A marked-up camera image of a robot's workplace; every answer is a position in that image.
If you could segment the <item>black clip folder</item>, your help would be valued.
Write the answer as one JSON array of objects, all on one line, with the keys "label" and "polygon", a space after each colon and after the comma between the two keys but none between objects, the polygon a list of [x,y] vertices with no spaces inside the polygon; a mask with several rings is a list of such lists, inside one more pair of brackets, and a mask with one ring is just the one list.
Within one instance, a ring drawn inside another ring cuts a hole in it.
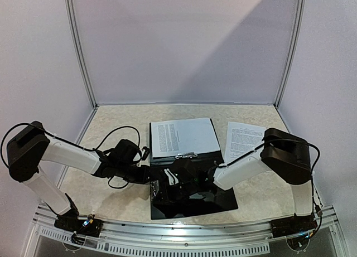
[{"label": "black clip folder", "polygon": [[152,151],[149,157],[151,168],[151,219],[163,220],[181,217],[192,217],[218,212],[231,211],[238,208],[234,190],[217,190],[217,192],[199,192],[192,195],[186,201],[164,201],[164,183],[168,181],[164,169],[169,168],[176,159],[191,159],[193,161],[207,163],[223,163],[223,155],[220,151],[195,154],[183,153],[174,157],[153,158]]}]

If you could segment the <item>white printed sheet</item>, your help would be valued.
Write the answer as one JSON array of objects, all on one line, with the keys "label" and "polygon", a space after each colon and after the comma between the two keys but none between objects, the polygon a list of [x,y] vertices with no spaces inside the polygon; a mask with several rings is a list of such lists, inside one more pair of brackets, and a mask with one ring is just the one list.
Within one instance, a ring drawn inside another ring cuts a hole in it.
[{"label": "white printed sheet", "polygon": [[210,118],[194,118],[151,122],[153,158],[174,157],[183,153],[204,154],[220,151]]}]

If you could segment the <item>white paper stack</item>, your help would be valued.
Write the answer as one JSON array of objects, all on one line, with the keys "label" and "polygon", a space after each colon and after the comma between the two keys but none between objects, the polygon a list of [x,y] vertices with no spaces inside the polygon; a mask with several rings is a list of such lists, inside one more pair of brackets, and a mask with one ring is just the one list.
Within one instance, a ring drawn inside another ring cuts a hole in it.
[{"label": "white paper stack", "polygon": [[225,163],[237,159],[260,144],[266,128],[237,122],[229,122],[226,135]]}]

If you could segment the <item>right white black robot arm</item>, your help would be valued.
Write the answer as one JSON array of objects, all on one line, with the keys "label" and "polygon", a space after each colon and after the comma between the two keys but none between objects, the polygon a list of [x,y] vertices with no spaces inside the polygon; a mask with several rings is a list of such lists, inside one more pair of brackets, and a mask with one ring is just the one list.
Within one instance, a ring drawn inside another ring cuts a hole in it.
[{"label": "right white black robot arm", "polygon": [[291,186],[295,215],[288,221],[292,232],[301,232],[313,212],[310,145],[306,140],[276,128],[264,132],[262,144],[225,164],[176,159],[164,170],[168,199],[183,201],[199,192],[227,191],[260,173],[273,171]]}]

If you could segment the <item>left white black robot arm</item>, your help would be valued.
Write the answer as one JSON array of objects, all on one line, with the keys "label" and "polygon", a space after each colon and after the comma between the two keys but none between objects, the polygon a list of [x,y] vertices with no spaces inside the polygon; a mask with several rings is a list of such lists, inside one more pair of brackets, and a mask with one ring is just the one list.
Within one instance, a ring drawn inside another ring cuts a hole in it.
[{"label": "left white black robot arm", "polygon": [[147,147],[121,139],[113,147],[84,148],[48,132],[41,122],[21,123],[23,129],[8,142],[1,141],[1,160],[9,175],[42,199],[70,231],[79,231],[83,219],[72,199],[61,192],[40,168],[41,161],[76,168],[94,177],[122,178],[127,183],[145,185],[151,180],[150,167],[141,165]]}]

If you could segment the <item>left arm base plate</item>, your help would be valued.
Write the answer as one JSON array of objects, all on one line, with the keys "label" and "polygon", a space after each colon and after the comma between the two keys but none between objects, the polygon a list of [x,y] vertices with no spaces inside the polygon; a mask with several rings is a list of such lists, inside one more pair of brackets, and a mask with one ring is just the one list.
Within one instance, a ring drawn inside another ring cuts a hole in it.
[{"label": "left arm base plate", "polygon": [[96,219],[94,216],[79,216],[77,214],[70,214],[57,216],[54,226],[57,229],[68,232],[75,232],[79,235],[99,237],[103,221]]}]

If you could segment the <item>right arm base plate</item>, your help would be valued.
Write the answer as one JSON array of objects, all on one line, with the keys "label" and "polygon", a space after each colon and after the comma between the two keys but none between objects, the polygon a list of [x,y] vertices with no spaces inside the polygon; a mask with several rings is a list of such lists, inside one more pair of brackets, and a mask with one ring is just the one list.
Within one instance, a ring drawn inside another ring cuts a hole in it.
[{"label": "right arm base plate", "polygon": [[304,233],[317,228],[317,221],[313,215],[290,216],[269,222],[274,238]]}]

